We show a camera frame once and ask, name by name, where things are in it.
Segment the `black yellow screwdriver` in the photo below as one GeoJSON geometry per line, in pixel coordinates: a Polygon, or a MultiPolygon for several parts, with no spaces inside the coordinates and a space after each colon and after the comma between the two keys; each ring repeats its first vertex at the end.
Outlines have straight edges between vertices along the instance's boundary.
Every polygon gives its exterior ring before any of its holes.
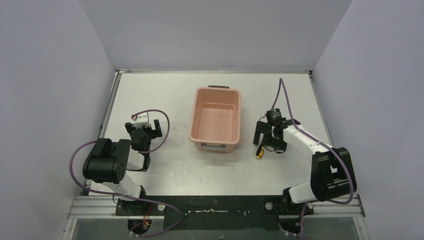
{"type": "Polygon", "coordinates": [[[265,150],[265,145],[263,143],[259,144],[255,153],[255,157],[257,160],[260,160],[262,158],[264,154],[264,150],[265,150]]]}

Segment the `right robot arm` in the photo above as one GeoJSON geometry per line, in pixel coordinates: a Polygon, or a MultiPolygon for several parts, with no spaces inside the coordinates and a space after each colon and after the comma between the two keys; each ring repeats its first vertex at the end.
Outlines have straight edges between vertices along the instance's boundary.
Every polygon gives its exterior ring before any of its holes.
{"type": "Polygon", "coordinates": [[[272,123],[257,121],[253,144],[258,147],[257,159],[268,147],[283,153],[290,145],[311,164],[309,180],[283,190],[280,209],[285,214],[297,214],[303,206],[314,202],[340,204],[336,199],[345,195],[348,199],[344,204],[353,200],[357,184],[349,151],[322,142],[298,121],[285,118],[272,123]]]}

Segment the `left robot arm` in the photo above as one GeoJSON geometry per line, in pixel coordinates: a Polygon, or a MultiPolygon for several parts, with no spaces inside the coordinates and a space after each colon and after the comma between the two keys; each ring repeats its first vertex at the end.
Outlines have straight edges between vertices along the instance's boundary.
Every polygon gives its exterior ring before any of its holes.
{"type": "Polygon", "coordinates": [[[146,191],[127,172],[146,172],[151,163],[151,142],[163,136],[159,120],[133,120],[125,123],[128,139],[99,138],[87,156],[82,172],[87,180],[117,193],[118,209],[137,216],[149,212],[146,191]]]}

